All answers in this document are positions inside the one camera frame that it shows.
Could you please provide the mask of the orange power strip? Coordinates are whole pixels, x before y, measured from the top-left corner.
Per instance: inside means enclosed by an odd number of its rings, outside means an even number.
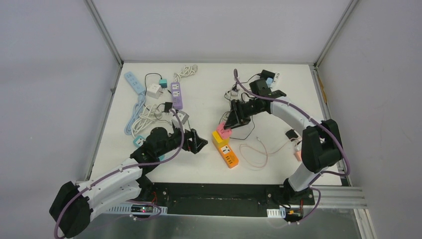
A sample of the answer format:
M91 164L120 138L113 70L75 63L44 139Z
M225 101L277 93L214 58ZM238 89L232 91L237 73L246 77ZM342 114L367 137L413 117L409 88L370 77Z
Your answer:
M232 150L232 148L229 146L229 144L220 145L217 147L217 150L228 168L234 168L239 164L239 159Z

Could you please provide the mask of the light blue small adapter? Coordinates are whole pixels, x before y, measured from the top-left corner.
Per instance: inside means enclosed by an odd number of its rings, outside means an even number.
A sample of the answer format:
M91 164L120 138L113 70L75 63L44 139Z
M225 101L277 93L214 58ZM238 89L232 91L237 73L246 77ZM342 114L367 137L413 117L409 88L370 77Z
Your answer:
M273 82L274 82L274 79L273 78L267 78L266 79L266 84L267 84L267 86L269 87L269 88L271 88L272 87L272 84L273 84Z

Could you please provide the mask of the black multi-port charger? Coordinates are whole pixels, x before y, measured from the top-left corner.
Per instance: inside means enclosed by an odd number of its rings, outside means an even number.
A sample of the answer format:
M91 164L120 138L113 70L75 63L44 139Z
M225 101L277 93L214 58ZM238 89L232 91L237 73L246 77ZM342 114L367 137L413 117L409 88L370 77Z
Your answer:
M260 77L267 80L268 78L272 79L272 82L277 82L281 79L281 74L279 72L271 72L267 70L262 70Z

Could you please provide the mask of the yellow cube socket adapter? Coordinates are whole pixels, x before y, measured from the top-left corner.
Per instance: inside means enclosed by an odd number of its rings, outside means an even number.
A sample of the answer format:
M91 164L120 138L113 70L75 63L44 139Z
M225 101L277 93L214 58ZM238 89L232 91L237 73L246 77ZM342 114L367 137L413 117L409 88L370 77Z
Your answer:
M215 130L212 132L212 142L216 148L222 148L228 144L229 139L222 139L219 133Z

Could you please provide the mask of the pink plug adapter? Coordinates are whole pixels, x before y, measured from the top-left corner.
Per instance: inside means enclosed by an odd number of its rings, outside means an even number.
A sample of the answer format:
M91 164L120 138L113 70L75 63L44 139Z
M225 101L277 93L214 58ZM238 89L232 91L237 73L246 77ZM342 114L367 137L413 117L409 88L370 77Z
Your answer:
M232 134L232 130L230 128L225 129L224 126L225 126L225 122L222 121L216 128L217 133L223 140L229 139Z

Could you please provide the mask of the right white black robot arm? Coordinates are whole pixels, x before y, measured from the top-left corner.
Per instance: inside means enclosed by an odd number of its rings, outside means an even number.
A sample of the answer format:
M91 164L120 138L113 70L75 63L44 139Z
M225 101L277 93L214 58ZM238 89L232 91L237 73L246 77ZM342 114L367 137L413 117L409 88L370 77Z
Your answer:
M288 177L282 188L281 207L295 204L308 191L314 191L313 183L324 174L346 177L350 174L350 162L343 149L336 121L312 117L294 104L281 90L272 90L263 77L245 87L240 82L238 70L233 76L236 85L251 99L230 99L230 111L224 129L234 129L251 122L252 117L267 112L287 123L301 137L301 164Z

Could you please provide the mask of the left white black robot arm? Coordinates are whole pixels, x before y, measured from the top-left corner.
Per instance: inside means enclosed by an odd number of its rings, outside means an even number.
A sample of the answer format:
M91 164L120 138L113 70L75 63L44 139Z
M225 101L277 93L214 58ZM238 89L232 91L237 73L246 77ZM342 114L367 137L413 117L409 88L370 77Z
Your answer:
M73 238L101 213L124 201L147 201L152 194L141 182L158 165L174 159L181 150L199 153L208 141L195 129L185 129L176 110L171 110L173 132L155 127L127 159L102 176L88 181L69 181L61 186L49 214L55 221L54 238Z

